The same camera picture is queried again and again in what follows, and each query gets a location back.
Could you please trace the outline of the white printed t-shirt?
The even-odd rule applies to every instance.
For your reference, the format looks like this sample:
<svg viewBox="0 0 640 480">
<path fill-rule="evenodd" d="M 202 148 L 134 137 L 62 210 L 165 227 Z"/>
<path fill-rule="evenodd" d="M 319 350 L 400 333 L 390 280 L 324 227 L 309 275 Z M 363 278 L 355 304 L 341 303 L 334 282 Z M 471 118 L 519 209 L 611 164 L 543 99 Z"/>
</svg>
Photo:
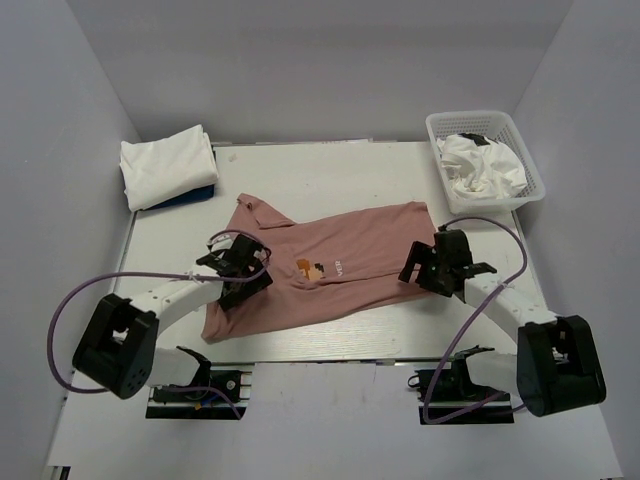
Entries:
<svg viewBox="0 0 640 480">
<path fill-rule="evenodd" d="M 527 186 L 520 158 L 506 144 L 473 133 L 438 139 L 440 166 L 455 196 L 467 200 L 515 198 Z"/>
</svg>

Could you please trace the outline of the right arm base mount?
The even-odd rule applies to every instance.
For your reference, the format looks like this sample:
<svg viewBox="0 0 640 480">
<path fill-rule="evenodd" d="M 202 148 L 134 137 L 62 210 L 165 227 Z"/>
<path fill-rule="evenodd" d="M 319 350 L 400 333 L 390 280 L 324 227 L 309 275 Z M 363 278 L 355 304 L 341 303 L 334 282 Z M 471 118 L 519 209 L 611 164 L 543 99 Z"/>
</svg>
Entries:
<svg viewBox="0 0 640 480">
<path fill-rule="evenodd" d="M 471 355 L 492 352 L 493 348 L 475 346 L 456 353 L 440 373 L 434 392 L 429 403 L 428 416 L 430 419 L 450 415 L 467 405 L 486 400 L 497 391 L 488 386 L 473 384 L 470 380 L 466 359 Z M 419 421 L 426 425 L 424 419 L 424 405 L 428 387 L 435 374 L 435 368 L 416 370 L 407 380 L 410 390 L 418 393 Z M 492 402 L 487 402 L 479 409 L 465 413 L 456 418 L 448 419 L 443 425 L 489 425 L 513 424 L 514 408 L 508 393 L 502 393 Z"/>
</svg>

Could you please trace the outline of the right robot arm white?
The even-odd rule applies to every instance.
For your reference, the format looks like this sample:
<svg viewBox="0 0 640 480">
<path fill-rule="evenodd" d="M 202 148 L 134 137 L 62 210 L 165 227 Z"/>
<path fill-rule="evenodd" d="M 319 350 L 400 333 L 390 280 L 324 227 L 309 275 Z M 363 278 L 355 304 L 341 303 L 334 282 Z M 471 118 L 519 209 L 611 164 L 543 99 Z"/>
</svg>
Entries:
<svg viewBox="0 0 640 480">
<path fill-rule="evenodd" d="M 536 305 L 493 266 L 475 262 L 463 231 L 442 227 L 433 244 L 414 242 L 399 279 L 415 282 L 430 293 L 457 297 L 474 309 L 430 379 L 418 385 L 424 405 L 443 401 L 447 394 L 465 405 L 440 417 L 424 409 L 424 423 L 449 422 L 503 395 L 518 397 L 536 417 L 605 400 L 605 379 L 588 322 L 579 315 L 561 316 Z M 457 348 L 481 315 L 515 342 L 515 353 L 481 346 Z"/>
</svg>

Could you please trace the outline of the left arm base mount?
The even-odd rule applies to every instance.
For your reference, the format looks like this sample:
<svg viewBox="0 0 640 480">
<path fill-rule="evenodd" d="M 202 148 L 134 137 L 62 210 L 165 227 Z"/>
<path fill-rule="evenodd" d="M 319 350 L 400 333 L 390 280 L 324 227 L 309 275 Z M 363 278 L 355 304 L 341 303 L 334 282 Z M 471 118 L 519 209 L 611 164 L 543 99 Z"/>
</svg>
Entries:
<svg viewBox="0 0 640 480">
<path fill-rule="evenodd" d="M 146 417 L 239 420 L 249 403 L 252 364 L 219 364 L 186 347 L 161 349 L 147 385 Z"/>
</svg>

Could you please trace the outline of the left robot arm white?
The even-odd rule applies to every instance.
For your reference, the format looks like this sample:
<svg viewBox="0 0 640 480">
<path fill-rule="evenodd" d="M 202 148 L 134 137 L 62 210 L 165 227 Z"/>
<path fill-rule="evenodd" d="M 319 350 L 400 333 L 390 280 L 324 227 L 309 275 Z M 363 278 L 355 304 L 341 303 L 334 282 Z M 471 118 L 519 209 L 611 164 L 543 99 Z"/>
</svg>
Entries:
<svg viewBox="0 0 640 480">
<path fill-rule="evenodd" d="M 159 336 L 186 315 L 211 303 L 226 310 L 273 282 L 272 255 L 256 237 L 226 230 L 183 273 L 164 273 L 163 284 L 133 297 L 109 294 L 97 304 L 73 358 L 73 367 L 121 399 L 145 386 L 199 399 L 218 395 L 211 363 L 185 347 L 157 345 Z"/>
</svg>

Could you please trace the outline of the pink printed t-shirt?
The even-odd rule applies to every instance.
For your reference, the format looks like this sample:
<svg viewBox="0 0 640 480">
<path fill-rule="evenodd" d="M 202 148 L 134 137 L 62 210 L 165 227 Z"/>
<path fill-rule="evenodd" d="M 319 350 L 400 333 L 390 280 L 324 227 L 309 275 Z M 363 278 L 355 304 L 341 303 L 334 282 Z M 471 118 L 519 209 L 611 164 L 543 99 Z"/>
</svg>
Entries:
<svg viewBox="0 0 640 480">
<path fill-rule="evenodd" d="M 424 202 L 382 206 L 296 223 L 242 194 L 228 224 L 272 251 L 273 282 L 228 311 L 207 307 L 208 343 L 314 325 L 425 296 L 398 276 L 412 244 L 429 244 L 435 226 Z"/>
</svg>

